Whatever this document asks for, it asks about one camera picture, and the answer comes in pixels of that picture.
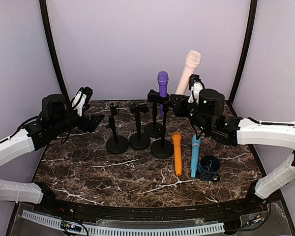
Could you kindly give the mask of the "black stand of blue microphone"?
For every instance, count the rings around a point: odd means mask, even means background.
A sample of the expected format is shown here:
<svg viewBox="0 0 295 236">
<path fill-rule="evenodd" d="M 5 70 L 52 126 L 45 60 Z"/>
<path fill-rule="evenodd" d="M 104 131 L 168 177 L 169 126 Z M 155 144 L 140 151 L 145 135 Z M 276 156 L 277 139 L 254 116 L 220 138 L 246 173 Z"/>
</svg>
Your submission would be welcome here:
<svg viewBox="0 0 295 236">
<path fill-rule="evenodd" d="M 108 117 L 109 124 L 106 126 L 106 128 L 110 128 L 112 130 L 113 136 L 107 140 L 106 149 L 108 152 L 112 154 L 124 153 L 129 147 L 128 140 L 124 136 L 117 134 L 115 116 L 118 114 L 119 114 L 118 104 L 115 102 L 111 103 L 110 115 Z"/>
</svg>

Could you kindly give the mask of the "orange microphone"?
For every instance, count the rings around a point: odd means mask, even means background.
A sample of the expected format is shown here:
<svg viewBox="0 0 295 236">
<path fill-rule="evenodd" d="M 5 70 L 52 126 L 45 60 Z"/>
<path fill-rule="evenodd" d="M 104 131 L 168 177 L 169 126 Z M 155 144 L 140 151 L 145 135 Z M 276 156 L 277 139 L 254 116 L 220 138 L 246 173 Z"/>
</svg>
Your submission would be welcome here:
<svg viewBox="0 0 295 236">
<path fill-rule="evenodd" d="M 182 136 L 179 132 L 174 132 L 172 141 L 174 146 L 174 160 L 175 160 L 175 174 L 176 176 L 182 175 L 182 154 L 181 154 L 181 140 Z"/>
</svg>

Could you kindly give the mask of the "black stand of pink microphone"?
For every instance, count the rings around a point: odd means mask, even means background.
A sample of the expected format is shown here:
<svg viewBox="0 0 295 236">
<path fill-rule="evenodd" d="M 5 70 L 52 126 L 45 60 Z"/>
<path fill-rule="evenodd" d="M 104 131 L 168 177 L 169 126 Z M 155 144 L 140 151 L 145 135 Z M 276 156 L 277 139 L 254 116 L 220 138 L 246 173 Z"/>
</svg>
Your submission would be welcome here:
<svg viewBox="0 0 295 236">
<path fill-rule="evenodd" d="M 170 101 L 169 97 L 164 98 L 164 101 L 162 102 L 163 105 L 163 125 L 160 128 L 161 138 L 154 141 L 150 147 L 151 154 L 160 159 L 166 159 L 172 156 L 173 154 L 173 144 L 165 139 L 166 135 L 166 120 L 167 120 L 167 112 L 169 110 Z"/>
</svg>

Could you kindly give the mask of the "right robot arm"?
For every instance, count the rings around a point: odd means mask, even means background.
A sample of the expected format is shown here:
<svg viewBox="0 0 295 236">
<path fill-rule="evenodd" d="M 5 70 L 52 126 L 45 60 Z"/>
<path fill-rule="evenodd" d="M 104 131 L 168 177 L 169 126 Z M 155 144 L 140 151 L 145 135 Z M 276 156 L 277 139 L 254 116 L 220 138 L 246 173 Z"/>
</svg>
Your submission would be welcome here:
<svg viewBox="0 0 295 236">
<path fill-rule="evenodd" d="M 253 118 L 226 117 L 223 115 L 225 97 L 213 89 L 203 89 L 193 102 L 185 95 L 172 94 L 170 101 L 177 117 L 186 117 L 205 137 L 223 145 L 265 145 L 289 148 L 293 152 L 270 174 L 249 187 L 241 203 L 245 213 L 252 213 L 260 200 L 295 180 L 295 121 L 258 121 Z"/>
</svg>

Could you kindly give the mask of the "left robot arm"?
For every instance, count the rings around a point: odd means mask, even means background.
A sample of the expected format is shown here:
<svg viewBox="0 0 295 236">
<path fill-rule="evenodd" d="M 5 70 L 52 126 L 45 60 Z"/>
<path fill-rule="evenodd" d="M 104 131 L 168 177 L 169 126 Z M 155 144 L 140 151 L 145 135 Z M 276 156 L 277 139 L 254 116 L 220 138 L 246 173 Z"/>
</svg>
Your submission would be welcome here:
<svg viewBox="0 0 295 236">
<path fill-rule="evenodd" d="M 12 135 L 0 141 L 0 167 L 47 146 L 74 128 L 94 132 L 104 117 L 84 114 L 90 107 L 92 94 L 92 89 L 85 87 L 79 89 L 72 101 L 67 101 L 62 94 L 43 98 L 40 114 L 24 121 Z M 59 202 L 54 198 L 54 192 L 42 182 L 21 183 L 0 179 L 0 201 L 40 204 L 48 214 L 56 214 Z"/>
</svg>

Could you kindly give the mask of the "black stand of orange microphone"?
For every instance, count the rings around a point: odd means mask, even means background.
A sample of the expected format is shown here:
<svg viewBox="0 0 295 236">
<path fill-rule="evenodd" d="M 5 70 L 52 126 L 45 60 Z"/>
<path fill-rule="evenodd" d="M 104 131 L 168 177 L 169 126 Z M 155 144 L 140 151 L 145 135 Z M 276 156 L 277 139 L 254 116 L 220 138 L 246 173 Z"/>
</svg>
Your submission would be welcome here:
<svg viewBox="0 0 295 236">
<path fill-rule="evenodd" d="M 135 115 L 137 132 L 129 138 L 129 145 L 134 150 L 144 150 L 150 145 L 150 137 L 141 132 L 141 113 L 148 113 L 148 106 L 145 104 L 133 103 L 130 107 L 130 113 Z"/>
</svg>

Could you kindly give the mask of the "blue microphone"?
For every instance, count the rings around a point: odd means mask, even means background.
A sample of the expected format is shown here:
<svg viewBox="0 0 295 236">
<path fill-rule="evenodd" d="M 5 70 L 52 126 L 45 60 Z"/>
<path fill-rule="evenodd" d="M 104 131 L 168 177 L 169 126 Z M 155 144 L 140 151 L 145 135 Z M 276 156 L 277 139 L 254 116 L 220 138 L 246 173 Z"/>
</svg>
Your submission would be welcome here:
<svg viewBox="0 0 295 236">
<path fill-rule="evenodd" d="M 190 163 L 190 172 L 191 172 L 190 176 L 191 178 L 195 178 L 197 170 L 198 170 L 201 138 L 198 137 L 196 134 L 193 135 L 191 144 L 192 144 L 192 151 L 191 151 L 191 163 Z"/>
</svg>

